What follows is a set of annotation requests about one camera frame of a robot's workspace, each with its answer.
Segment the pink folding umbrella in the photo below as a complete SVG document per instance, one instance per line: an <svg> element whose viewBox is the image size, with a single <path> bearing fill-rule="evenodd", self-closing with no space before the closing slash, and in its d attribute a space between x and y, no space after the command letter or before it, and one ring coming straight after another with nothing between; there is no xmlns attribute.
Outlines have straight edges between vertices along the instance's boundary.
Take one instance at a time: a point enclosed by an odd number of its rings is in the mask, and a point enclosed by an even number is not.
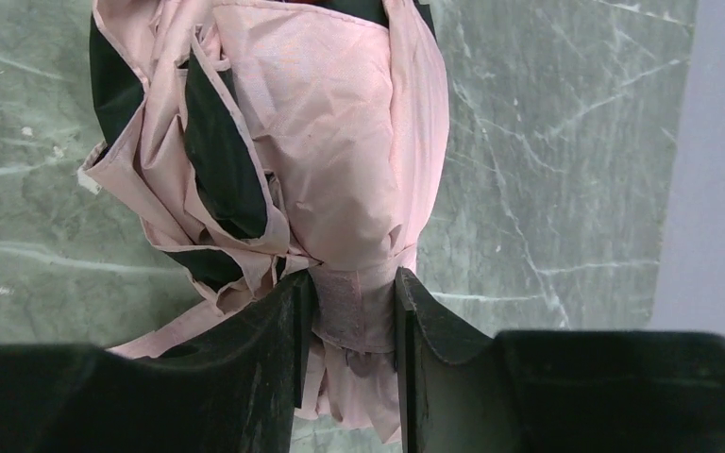
<svg viewBox="0 0 725 453"><path fill-rule="evenodd" d="M296 415L397 442L396 272L416 266L449 132L417 1L95 1L80 173L140 218L202 300L115 347L156 358L307 271Z"/></svg>

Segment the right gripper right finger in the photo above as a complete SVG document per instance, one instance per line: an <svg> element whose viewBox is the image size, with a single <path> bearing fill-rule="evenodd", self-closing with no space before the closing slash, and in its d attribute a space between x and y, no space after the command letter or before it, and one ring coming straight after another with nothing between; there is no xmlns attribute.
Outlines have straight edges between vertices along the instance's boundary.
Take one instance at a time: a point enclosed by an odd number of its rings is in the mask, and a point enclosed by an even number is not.
<svg viewBox="0 0 725 453"><path fill-rule="evenodd" d="M725 337L647 330L487 336L401 268L407 452L725 452Z"/></svg>

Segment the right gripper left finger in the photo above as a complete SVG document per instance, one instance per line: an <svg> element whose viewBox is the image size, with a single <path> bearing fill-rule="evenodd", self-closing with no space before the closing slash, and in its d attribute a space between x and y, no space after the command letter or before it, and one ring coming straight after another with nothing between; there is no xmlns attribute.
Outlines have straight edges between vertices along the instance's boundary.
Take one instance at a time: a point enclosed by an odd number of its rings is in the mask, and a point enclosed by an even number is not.
<svg viewBox="0 0 725 453"><path fill-rule="evenodd" d="M0 452L286 452L311 319L300 271L156 359L0 344Z"/></svg>

